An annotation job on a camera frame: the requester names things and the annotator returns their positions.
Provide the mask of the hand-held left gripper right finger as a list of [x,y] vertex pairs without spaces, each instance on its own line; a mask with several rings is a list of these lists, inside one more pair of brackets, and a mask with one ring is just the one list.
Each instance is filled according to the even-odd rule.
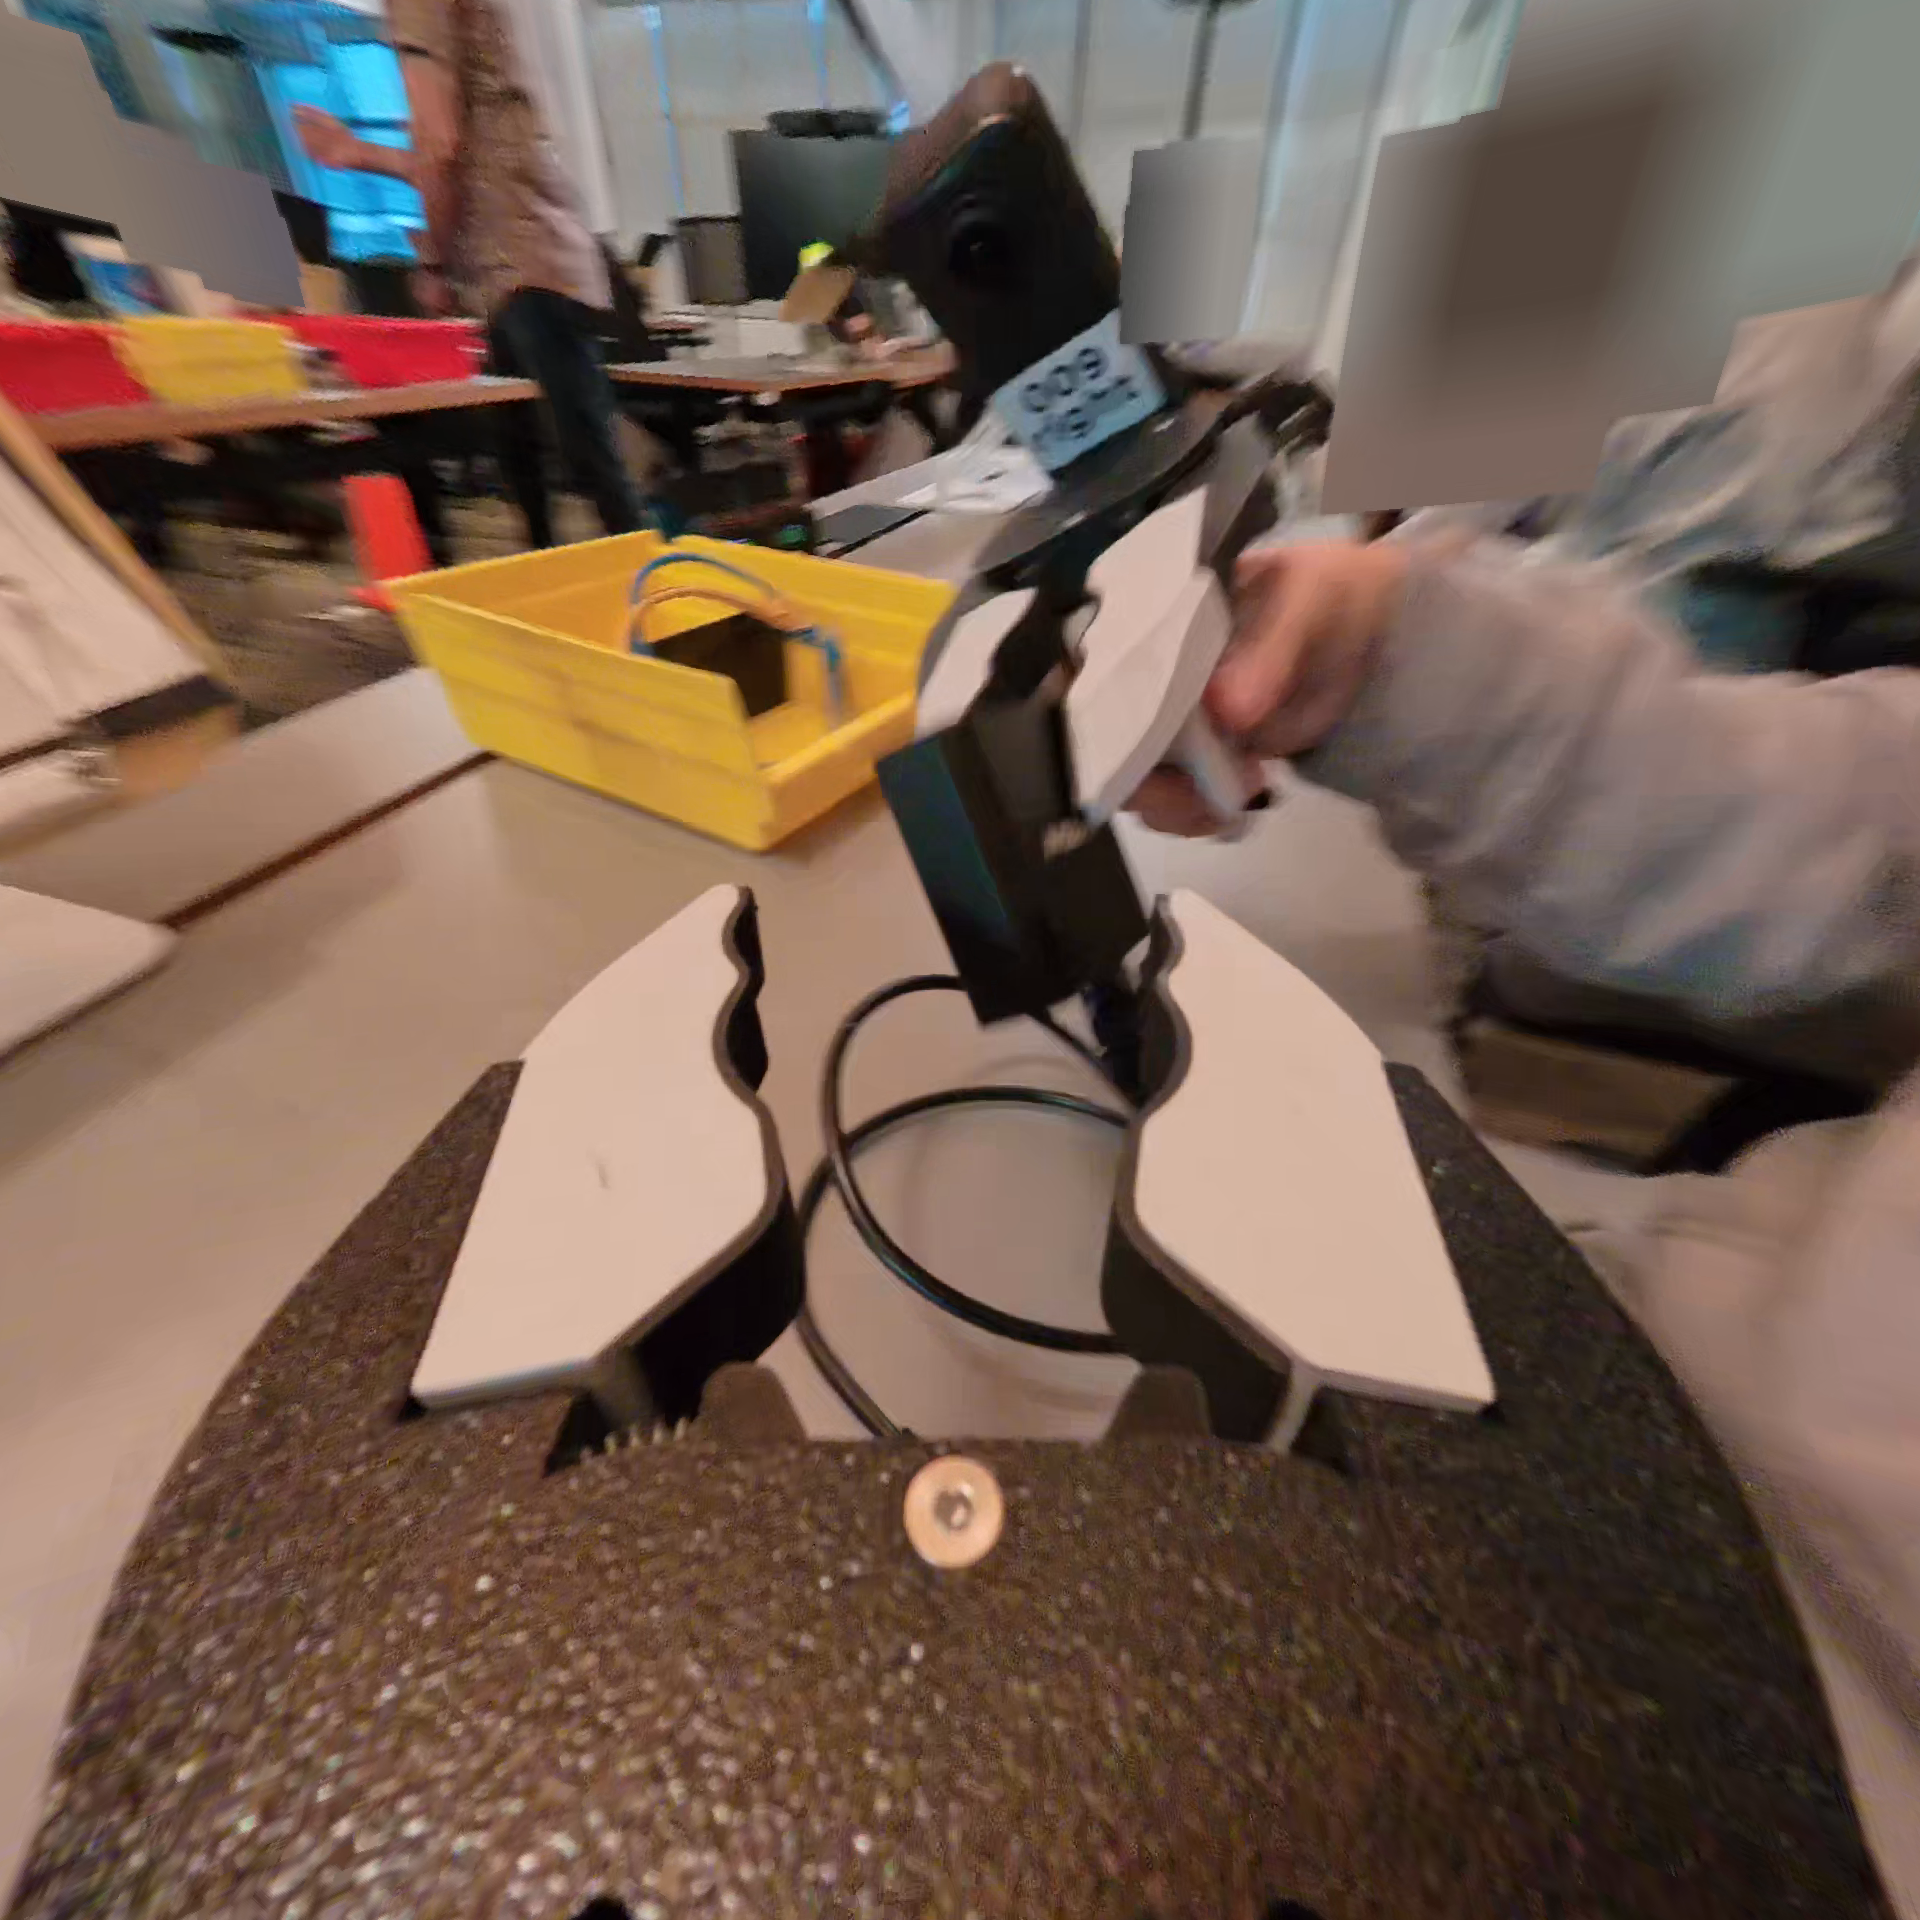
[[1306,970],[1196,892],[1153,913],[1143,1092],[1099,1302],[1199,1383],[1228,1444],[1295,1448],[1344,1393],[1478,1416],[1494,1364],[1388,1063]]

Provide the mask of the black power adapter brick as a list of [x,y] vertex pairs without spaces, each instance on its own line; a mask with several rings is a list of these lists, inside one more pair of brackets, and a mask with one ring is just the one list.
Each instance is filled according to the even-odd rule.
[[1078,801],[1062,689],[991,687],[879,781],[980,1024],[1127,989],[1146,908],[1113,828]]

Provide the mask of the black monitor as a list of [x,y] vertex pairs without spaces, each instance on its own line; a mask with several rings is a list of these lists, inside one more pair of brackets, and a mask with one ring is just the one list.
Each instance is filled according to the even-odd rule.
[[729,132],[751,302],[780,303],[802,248],[846,248],[876,225],[897,143],[894,132]]

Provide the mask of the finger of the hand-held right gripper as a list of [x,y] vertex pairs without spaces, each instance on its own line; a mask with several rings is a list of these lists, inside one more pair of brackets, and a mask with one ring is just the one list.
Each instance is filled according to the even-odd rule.
[[991,682],[1008,634],[1031,612],[1031,586],[970,585],[956,593],[919,663],[915,738],[953,727]]
[[1250,806],[1244,757],[1215,729],[1207,695],[1233,634],[1207,549],[1207,486],[1160,505],[1088,569],[1092,616],[1067,686],[1073,793],[1106,824],[1172,766],[1219,824]]

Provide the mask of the white flat board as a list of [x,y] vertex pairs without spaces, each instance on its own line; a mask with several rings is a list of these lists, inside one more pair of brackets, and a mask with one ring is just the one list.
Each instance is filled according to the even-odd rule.
[[169,927],[2,886],[2,1061],[153,975]]

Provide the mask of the wooden table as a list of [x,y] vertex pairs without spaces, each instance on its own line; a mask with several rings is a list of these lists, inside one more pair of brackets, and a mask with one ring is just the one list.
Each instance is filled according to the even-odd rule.
[[539,400],[534,378],[473,374],[398,389],[302,391],[270,398],[91,407],[26,416],[23,424],[52,452],[132,447],[168,441],[216,441],[288,426],[387,422],[411,416],[466,413]]

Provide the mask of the person's right forearm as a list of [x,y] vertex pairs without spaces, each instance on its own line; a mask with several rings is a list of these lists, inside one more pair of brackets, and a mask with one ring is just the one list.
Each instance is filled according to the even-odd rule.
[[1550,969],[1710,1017],[1916,997],[1918,679],[1739,677],[1598,566],[1409,565],[1308,781]]

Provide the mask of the orange traffic cone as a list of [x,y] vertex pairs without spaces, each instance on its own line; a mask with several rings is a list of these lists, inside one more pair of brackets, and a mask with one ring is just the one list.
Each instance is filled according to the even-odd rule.
[[359,585],[359,607],[398,616],[393,585],[428,572],[446,572],[465,559],[438,552],[428,542],[411,488],[388,470],[359,470],[343,480],[345,527]]

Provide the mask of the white desk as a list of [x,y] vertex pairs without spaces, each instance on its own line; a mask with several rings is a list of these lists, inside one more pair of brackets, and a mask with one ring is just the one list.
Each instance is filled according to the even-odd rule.
[[[614,959],[722,882],[759,900],[763,1097],[786,1162],[818,1152],[817,1072],[867,992],[946,970],[864,791],[743,854],[579,785],[470,758],[440,686],[403,677],[246,738],[186,791],[8,876],[179,927],[159,974],[6,1063],[6,1900],[113,1575],[203,1406],[305,1271],[490,1064],[522,1056]],[[441,784],[250,886],[241,857],[345,824],[388,773]],[[1151,892],[1216,900],[1326,986],[1380,1050],[1467,1111],[1424,900],[1375,818],[1292,781],[1240,842],[1134,822]],[[882,1140],[864,1190],[978,1297],[1091,1326],[1113,1140],[959,1111]],[[838,1206],[810,1302],[879,1404],[922,1433],[1092,1433],[1127,1368],[974,1334],[891,1282]]]

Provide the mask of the black bin divider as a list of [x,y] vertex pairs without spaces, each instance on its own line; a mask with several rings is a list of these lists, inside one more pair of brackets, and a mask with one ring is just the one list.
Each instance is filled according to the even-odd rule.
[[732,681],[751,717],[786,703],[784,648],[780,626],[753,612],[710,616],[646,641],[649,655]]

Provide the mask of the person's right hand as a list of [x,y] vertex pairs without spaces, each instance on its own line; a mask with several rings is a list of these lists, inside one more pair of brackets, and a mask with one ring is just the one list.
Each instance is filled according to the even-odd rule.
[[1272,544],[1238,559],[1228,647],[1200,712],[1216,777],[1155,767],[1129,801],[1153,832],[1224,837],[1264,806],[1267,766],[1319,748],[1354,708],[1401,609],[1414,551],[1391,538]]

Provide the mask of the person's light trousers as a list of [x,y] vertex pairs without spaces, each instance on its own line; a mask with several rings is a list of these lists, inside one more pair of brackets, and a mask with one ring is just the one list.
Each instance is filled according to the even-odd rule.
[[1916,1100],[1657,1184],[1570,1233],[1753,1506],[1831,1703],[1873,1855],[1918,1913]]

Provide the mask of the white panel with wooden edge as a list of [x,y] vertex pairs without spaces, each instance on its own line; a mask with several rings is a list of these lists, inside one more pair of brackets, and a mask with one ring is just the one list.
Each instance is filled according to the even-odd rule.
[[6,402],[6,829],[180,788],[239,733],[206,633]]

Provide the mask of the red plastic bin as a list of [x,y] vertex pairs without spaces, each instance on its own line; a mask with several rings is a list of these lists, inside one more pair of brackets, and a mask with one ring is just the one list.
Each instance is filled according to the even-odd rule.
[[392,391],[481,377],[490,364],[486,333],[466,320],[393,320],[288,312],[276,320],[305,352],[352,389]]
[[88,320],[2,320],[2,394],[23,416],[143,405],[153,394],[121,353],[121,330]]

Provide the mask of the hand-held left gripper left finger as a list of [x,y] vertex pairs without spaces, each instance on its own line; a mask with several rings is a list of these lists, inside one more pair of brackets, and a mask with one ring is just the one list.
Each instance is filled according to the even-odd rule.
[[689,1418],[794,1324],[806,1254],[762,1101],[762,982],[754,895],[716,885],[547,1022],[411,1401],[568,1390],[608,1418]]

